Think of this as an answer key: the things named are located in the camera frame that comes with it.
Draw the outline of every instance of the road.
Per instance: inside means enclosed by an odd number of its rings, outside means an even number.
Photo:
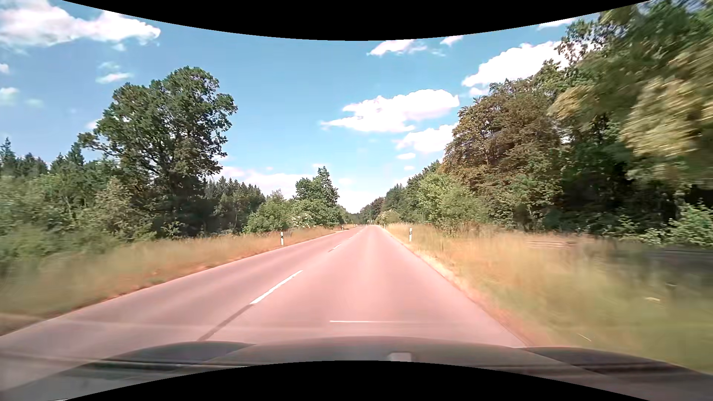
[[[0,337],[0,390],[143,347],[403,335],[524,344],[378,226],[204,270]]]

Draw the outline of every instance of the sky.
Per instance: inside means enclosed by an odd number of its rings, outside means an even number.
[[[562,61],[555,46],[574,20],[429,39],[312,41],[65,1],[0,0],[0,138],[19,155],[52,161],[126,82],[200,67],[238,107],[218,176],[289,197],[298,179],[326,166],[339,203],[356,213],[442,158],[458,110],[489,83]]]

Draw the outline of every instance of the cloud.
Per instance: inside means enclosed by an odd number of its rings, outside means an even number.
[[[478,88],[478,87],[473,87],[471,90],[468,92],[469,95],[475,97],[475,96],[485,96],[490,92],[490,88]]]
[[[416,39],[400,39],[397,41],[384,41],[373,48],[368,54],[372,56],[383,56],[391,51],[396,54],[413,53],[415,51],[426,50],[428,47],[416,42]]]
[[[453,140],[451,132],[455,127],[455,125],[442,125],[437,129],[429,128],[425,131],[411,132],[404,139],[396,142],[396,149],[411,146],[414,150],[423,153],[442,151]]]
[[[567,18],[567,19],[561,19],[559,21],[545,22],[544,24],[540,24],[537,27],[537,29],[540,30],[542,28],[554,28],[554,27],[560,26],[560,25],[568,25],[574,20],[575,20],[575,18]]]
[[[94,19],[75,18],[48,0],[4,0],[0,11],[0,44],[21,48],[47,47],[77,39],[120,42],[136,38],[145,44],[158,38],[159,28],[112,11]]]
[[[237,167],[221,166],[222,170],[216,174],[217,177],[224,176],[226,178],[243,177],[245,172]]]
[[[461,40],[464,35],[449,36],[441,41],[441,44],[447,44],[448,47],[453,46],[454,43]]]
[[[118,70],[119,65],[113,61],[104,61],[103,63],[99,64],[99,69],[108,69],[108,70]]]
[[[99,122],[98,118],[96,120],[89,121],[88,123],[84,124],[84,128],[94,129],[94,128],[96,128],[97,122]]]
[[[300,178],[311,178],[311,174],[261,174],[251,172],[243,181],[260,187],[263,193],[269,194],[280,189],[285,198],[291,198],[295,194],[294,185]]]
[[[410,176],[403,177],[403,178],[401,178],[401,179],[399,179],[399,180],[394,180],[394,183],[395,183],[395,184],[401,184],[401,185],[405,186],[405,185],[409,182],[409,179],[412,178],[412,177],[414,177],[415,175],[416,175],[416,174],[412,174],[412,175],[410,175]]]
[[[25,101],[25,104],[27,104],[27,106],[30,106],[30,107],[38,107],[38,108],[44,106],[44,102],[40,99],[27,99]]]
[[[0,88],[0,106],[15,104],[15,99],[20,90],[17,88]]]
[[[537,46],[521,44],[520,47],[510,48],[481,64],[478,73],[467,76],[462,84],[470,87],[506,79],[526,78],[539,71],[542,63],[549,59],[562,61],[564,66],[567,60],[555,50],[559,43],[548,41]]]
[[[133,74],[128,72],[108,73],[105,76],[98,77],[96,81],[98,83],[110,83],[114,81],[119,81],[120,79],[131,78],[132,76]]]
[[[342,111],[354,113],[352,117],[323,122],[323,126],[341,126],[361,132],[406,132],[415,128],[407,121],[445,116],[460,102],[457,95],[439,89],[421,89],[408,95],[393,98],[377,96],[361,103],[352,103]]]
[[[350,213],[358,213],[361,208],[370,204],[374,199],[379,196],[376,193],[368,191],[349,191],[349,190],[339,190],[339,199],[337,200],[339,205],[344,206],[344,208]]]

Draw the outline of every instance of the treeline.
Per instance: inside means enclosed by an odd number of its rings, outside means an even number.
[[[296,184],[286,200],[253,185],[214,181],[222,135],[237,111],[218,80],[181,68],[113,94],[97,127],[48,164],[0,147],[0,278],[48,255],[102,252],[155,238],[259,233],[351,222],[329,172]],[[85,160],[82,150],[101,153]]]
[[[713,245],[713,4],[656,0],[568,27],[525,79],[458,113],[436,162],[360,220]]]

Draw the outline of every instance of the tall grass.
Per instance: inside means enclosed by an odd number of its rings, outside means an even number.
[[[546,334],[536,345],[624,352],[713,370],[713,270],[699,263],[657,262],[643,245],[597,238],[482,227],[446,235],[428,225],[410,227],[412,242],[409,225],[387,229],[440,262],[465,290],[482,297],[486,309],[516,316],[525,325],[518,330]]]
[[[290,230],[291,245],[341,230]],[[279,233],[156,240],[102,254],[59,253],[0,281],[0,334],[102,300],[280,248]]]

